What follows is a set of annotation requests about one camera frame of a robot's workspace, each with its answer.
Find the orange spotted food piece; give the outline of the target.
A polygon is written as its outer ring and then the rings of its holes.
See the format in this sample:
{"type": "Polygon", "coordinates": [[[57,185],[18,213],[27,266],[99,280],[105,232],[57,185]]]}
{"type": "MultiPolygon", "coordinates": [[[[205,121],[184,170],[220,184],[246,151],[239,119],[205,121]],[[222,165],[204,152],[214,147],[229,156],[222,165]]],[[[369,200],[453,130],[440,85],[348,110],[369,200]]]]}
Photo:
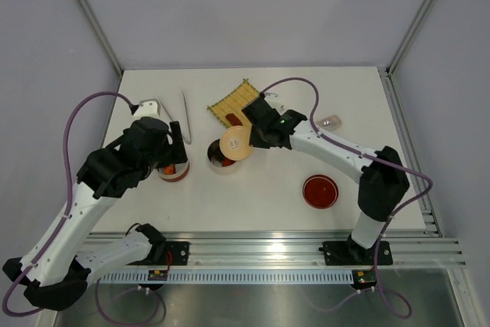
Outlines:
{"type": "Polygon", "coordinates": [[[163,168],[164,175],[174,175],[176,173],[175,165],[169,165],[163,168]]]}

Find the cream round lid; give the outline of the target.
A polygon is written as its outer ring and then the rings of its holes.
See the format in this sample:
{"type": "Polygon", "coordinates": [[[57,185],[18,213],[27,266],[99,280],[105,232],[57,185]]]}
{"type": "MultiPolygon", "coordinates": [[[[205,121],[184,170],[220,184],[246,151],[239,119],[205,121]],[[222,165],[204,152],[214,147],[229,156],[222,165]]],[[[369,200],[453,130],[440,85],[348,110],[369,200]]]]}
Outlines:
{"type": "Polygon", "coordinates": [[[250,146],[250,129],[245,126],[232,126],[220,138],[220,150],[230,160],[243,161],[253,153],[250,146]]]}

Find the dark red meat slice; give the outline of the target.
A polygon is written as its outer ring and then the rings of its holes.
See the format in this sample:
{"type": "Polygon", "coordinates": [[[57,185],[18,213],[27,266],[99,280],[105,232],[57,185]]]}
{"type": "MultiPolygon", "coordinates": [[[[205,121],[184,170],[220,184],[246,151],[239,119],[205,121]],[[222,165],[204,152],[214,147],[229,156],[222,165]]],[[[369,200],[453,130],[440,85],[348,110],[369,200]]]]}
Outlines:
{"type": "Polygon", "coordinates": [[[240,121],[240,119],[237,116],[235,116],[233,113],[228,113],[225,116],[225,118],[231,126],[242,126],[243,125],[242,122],[240,121]]]}

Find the black sea cucumber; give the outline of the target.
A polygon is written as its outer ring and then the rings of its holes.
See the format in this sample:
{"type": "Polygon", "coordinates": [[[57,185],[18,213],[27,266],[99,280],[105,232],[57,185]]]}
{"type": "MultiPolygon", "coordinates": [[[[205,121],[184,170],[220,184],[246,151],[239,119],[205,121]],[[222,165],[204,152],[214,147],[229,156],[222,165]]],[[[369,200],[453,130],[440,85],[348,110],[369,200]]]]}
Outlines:
{"type": "Polygon", "coordinates": [[[218,165],[223,164],[224,156],[219,149],[212,149],[208,153],[209,159],[211,162],[216,162],[218,165]]]}

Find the red sausage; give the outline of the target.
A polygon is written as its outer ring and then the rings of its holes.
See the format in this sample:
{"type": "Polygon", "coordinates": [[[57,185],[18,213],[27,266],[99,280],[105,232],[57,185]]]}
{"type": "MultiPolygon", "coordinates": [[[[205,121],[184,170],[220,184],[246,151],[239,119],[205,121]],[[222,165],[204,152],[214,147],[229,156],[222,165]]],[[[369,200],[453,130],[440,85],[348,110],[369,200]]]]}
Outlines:
{"type": "Polygon", "coordinates": [[[225,158],[222,162],[223,167],[231,166],[234,164],[234,160],[231,160],[229,158],[225,158]]]}

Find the red round lid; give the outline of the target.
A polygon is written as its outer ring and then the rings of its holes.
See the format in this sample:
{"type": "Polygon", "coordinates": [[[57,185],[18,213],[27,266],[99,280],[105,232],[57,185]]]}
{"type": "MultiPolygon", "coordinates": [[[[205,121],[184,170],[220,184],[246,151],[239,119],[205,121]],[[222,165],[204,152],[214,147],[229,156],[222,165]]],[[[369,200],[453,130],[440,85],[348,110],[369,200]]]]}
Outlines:
{"type": "Polygon", "coordinates": [[[326,175],[313,175],[302,186],[305,202],[315,209],[327,209],[338,200],[339,189],[335,181],[326,175]]]}

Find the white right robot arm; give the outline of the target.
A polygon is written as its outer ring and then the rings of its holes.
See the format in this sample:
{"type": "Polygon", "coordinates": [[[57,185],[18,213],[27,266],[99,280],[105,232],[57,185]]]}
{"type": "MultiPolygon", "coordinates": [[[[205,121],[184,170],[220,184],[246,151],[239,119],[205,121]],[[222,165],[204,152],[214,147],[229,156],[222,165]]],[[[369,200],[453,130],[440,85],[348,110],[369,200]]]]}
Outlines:
{"type": "Polygon", "coordinates": [[[389,146],[366,149],[320,128],[305,115],[287,110],[279,114],[260,95],[242,113],[251,123],[254,148],[285,148],[319,159],[358,184],[360,214],[348,239],[336,249],[323,247],[326,257],[341,265],[361,265],[374,260],[375,244],[410,183],[400,170],[397,151],[389,146]]]}

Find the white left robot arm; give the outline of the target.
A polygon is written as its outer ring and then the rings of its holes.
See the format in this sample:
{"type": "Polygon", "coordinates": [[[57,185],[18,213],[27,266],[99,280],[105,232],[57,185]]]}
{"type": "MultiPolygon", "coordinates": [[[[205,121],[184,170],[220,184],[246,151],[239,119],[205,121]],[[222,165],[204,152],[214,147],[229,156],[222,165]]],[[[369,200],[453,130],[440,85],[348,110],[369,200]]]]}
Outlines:
{"type": "Polygon", "coordinates": [[[78,251],[126,191],[154,170],[187,160],[179,122],[149,116],[133,121],[120,137],[87,156],[57,219],[29,253],[6,260],[3,272],[14,286],[25,287],[24,297],[36,310],[63,311],[112,270],[167,260],[165,236],[150,224],[95,253],[78,251]]]}

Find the red-based steel lunch container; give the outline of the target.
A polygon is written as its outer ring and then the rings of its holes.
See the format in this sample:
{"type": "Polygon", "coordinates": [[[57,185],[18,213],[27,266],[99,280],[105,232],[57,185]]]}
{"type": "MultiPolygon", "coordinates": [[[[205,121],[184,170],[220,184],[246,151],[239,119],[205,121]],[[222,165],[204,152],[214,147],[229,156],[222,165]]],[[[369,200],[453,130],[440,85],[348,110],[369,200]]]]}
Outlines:
{"type": "Polygon", "coordinates": [[[159,177],[166,182],[176,182],[182,180],[190,170],[190,162],[172,164],[176,167],[176,173],[174,175],[164,175],[163,168],[158,169],[159,177]]]}

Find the beige steel lunch container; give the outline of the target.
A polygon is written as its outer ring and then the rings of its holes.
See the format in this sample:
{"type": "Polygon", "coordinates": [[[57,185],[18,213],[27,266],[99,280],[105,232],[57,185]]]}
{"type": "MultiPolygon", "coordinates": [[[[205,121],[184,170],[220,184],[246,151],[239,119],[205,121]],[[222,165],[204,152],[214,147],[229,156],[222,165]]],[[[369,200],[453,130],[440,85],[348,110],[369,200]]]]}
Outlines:
{"type": "Polygon", "coordinates": [[[219,175],[233,174],[242,166],[240,161],[231,160],[222,153],[219,139],[208,146],[207,163],[210,169],[219,175]]]}

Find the woven bamboo tray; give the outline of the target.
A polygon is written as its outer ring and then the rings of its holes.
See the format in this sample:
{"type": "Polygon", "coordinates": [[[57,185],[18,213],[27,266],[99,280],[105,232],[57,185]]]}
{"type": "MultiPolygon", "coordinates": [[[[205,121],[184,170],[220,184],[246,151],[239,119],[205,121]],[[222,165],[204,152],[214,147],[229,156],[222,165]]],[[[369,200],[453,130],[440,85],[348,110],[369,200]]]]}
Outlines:
{"type": "Polygon", "coordinates": [[[230,114],[235,117],[234,121],[239,121],[243,126],[250,128],[251,123],[242,113],[242,109],[259,95],[259,90],[248,79],[243,79],[238,87],[221,100],[208,106],[207,110],[226,128],[235,125],[235,123],[231,123],[227,118],[230,114]]]}

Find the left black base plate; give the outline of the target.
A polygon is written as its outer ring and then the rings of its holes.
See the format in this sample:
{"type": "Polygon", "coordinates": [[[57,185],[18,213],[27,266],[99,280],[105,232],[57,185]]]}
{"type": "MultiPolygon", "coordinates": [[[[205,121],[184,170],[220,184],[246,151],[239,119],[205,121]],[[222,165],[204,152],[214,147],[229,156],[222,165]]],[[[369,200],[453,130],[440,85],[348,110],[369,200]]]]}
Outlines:
{"type": "Polygon", "coordinates": [[[190,243],[187,241],[166,241],[153,246],[147,256],[150,265],[187,266],[190,243]]]}

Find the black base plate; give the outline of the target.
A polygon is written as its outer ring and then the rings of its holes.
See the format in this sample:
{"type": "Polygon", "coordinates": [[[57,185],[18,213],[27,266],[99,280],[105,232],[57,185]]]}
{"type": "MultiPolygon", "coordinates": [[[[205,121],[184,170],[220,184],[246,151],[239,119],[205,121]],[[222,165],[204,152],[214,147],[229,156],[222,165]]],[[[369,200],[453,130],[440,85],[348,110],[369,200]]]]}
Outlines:
{"type": "Polygon", "coordinates": [[[187,241],[166,241],[153,246],[147,256],[150,265],[187,266],[190,243],[187,241]]]}
{"type": "MultiPolygon", "coordinates": [[[[364,249],[356,243],[346,240],[324,241],[318,249],[323,254],[326,266],[373,266],[375,246],[364,249]]],[[[377,265],[393,265],[390,244],[381,241],[377,252],[377,265]]]]}

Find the aluminium mounting rail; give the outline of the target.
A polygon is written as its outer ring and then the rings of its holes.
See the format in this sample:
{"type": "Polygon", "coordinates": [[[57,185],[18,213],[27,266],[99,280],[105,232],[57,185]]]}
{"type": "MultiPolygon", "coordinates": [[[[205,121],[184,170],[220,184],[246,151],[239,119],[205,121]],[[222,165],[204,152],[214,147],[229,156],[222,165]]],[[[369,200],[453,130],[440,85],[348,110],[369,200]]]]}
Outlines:
{"type": "MultiPolygon", "coordinates": [[[[168,240],[190,243],[190,269],[319,269],[319,251],[327,240],[345,240],[346,232],[252,231],[164,234],[168,240]]],[[[462,269],[466,257],[454,238],[391,232],[394,269],[462,269]]]]}

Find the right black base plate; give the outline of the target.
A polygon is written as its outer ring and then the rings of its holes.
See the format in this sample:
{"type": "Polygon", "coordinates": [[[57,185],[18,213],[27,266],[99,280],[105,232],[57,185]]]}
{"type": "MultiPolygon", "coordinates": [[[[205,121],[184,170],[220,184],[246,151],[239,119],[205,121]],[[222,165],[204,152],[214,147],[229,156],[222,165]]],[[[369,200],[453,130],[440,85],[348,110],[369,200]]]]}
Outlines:
{"type": "MultiPolygon", "coordinates": [[[[323,254],[326,266],[373,266],[375,246],[364,249],[356,243],[346,240],[324,241],[318,249],[323,254]]],[[[393,265],[390,244],[381,241],[377,252],[377,265],[393,265]]]]}

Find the left aluminium frame post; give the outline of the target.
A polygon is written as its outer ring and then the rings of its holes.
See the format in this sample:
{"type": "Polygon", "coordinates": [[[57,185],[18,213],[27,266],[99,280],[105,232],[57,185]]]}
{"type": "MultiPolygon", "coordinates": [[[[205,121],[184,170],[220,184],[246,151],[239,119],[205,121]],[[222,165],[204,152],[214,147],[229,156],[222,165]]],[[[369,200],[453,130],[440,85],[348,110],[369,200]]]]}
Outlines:
{"type": "Polygon", "coordinates": [[[89,2],[89,0],[74,0],[77,7],[80,9],[83,17],[85,17],[90,30],[93,32],[95,39],[101,47],[103,53],[106,55],[112,69],[115,71],[119,80],[123,77],[124,68],[119,61],[111,43],[109,42],[106,33],[100,25],[99,20],[89,2]]]}

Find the aluminium frame post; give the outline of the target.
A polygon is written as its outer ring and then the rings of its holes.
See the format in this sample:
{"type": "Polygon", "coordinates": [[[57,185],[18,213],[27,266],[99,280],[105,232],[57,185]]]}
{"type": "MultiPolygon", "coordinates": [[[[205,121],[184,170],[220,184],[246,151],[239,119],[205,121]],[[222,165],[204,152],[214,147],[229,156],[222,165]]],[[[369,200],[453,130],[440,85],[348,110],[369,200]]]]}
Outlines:
{"type": "Polygon", "coordinates": [[[89,0],[74,0],[77,7],[80,9],[83,17],[85,17],[90,30],[93,32],[95,39],[101,47],[103,53],[106,55],[112,69],[115,71],[119,80],[123,77],[124,68],[119,61],[111,43],[109,42],[106,33],[100,25],[99,20],[89,2],[89,0]]]}
{"type": "Polygon", "coordinates": [[[394,52],[393,57],[390,59],[389,64],[385,68],[386,74],[389,78],[394,75],[394,72],[396,71],[400,62],[408,52],[410,45],[412,44],[426,17],[430,13],[435,1],[436,0],[422,0],[419,4],[407,30],[403,34],[403,37],[401,38],[401,41],[394,52]]]}

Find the right aluminium frame post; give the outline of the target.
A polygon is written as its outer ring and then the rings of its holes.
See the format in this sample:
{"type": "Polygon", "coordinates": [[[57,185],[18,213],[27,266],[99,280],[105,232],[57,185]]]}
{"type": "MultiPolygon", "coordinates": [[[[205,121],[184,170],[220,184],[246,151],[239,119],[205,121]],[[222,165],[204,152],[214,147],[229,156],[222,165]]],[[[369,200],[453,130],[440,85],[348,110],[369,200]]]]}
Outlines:
{"type": "Polygon", "coordinates": [[[393,57],[390,59],[389,64],[385,68],[386,74],[389,78],[394,75],[394,72],[396,71],[400,62],[408,52],[410,45],[412,44],[426,17],[430,13],[435,1],[436,0],[422,0],[419,4],[407,30],[403,34],[403,37],[401,38],[401,41],[394,52],[393,57]]]}

